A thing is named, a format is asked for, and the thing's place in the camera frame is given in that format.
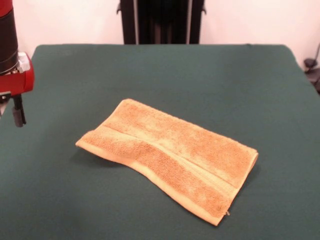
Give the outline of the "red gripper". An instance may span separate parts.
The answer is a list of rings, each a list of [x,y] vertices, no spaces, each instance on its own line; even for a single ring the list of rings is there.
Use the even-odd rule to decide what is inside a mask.
[[[22,128],[27,123],[21,94],[32,91],[34,83],[35,72],[32,61],[25,52],[19,52],[17,67],[0,77],[0,95],[14,96],[12,114],[18,128]]]

